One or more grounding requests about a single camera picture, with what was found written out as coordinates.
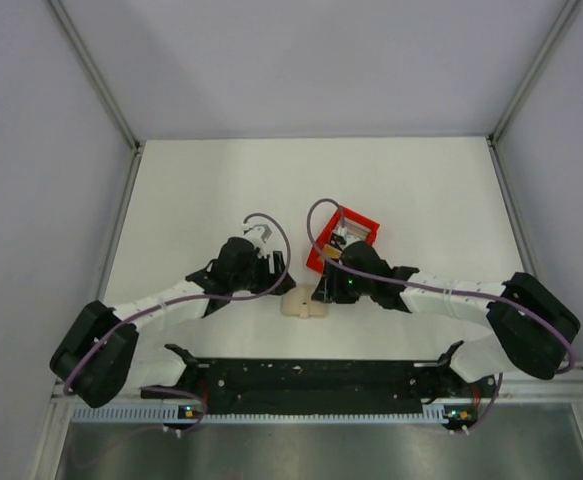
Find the red plastic card tray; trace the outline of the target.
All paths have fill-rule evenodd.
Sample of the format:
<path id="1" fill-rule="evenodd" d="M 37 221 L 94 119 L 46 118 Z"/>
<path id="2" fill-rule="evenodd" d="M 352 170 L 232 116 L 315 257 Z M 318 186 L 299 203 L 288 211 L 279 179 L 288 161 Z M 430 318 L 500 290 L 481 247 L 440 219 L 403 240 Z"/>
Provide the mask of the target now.
<path id="1" fill-rule="evenodd" d="M 347 207 L 337 207 L 315 243 L 328 257 L 337 260 L 352 243 L 363 241 L 373 245 L 379 229 L 380 224 L 374 220 Z"/>

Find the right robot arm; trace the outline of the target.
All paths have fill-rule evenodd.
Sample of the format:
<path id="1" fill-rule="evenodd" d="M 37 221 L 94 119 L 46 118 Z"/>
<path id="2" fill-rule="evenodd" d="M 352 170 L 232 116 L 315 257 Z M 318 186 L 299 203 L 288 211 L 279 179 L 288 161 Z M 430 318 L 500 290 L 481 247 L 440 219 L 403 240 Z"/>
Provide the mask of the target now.
<path id="1" fill-rule="evenodd" d="M 440 388 L 458 396 L 474 381 L 520 370 L 551 380 L 572 365 L 577 317 L 536 277 L 516 272 L 501 282 L 470 282 L 391 266 L 375 249 L 356 241 L 323 269 L 312 300 L 354 304 L 368 297 L 385 310 L 438 315 L 489 329 L 478 340 L 460 340 L 438 370 Z"/>

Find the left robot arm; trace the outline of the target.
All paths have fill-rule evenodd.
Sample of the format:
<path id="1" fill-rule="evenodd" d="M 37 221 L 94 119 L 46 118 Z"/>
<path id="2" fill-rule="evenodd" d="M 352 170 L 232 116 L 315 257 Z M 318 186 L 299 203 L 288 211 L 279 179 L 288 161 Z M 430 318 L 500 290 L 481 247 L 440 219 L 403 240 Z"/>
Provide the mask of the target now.
<path id="1" fill-rule="evenodd" d="M 88 303 L 50 360 L 63 391 L 99 408 L 121 393 L 166 387 L 187 396 L 198 374 L 183 359 L 182 346 L 168 337 L 177 325 L 206 318 L 221 308 L 296 285 L 287 251 L 265 241 L 231 237 L 218 256 L 175 285 L 139 300 L 107 306 Z"/>

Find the beige card holder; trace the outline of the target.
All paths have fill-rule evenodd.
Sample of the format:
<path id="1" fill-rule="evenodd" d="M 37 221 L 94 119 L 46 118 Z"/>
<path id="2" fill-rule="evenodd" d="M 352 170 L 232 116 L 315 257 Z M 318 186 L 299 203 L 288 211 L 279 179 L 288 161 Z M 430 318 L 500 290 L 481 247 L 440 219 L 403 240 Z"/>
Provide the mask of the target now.
<path id="1" fill-rule="evenodd" d="M 291 289 L 281 297 L 281 314 L 285 317 L 300 319 L 325 318 L 328 306 L 311 299 L 313 288 L 300 285 Z"/>

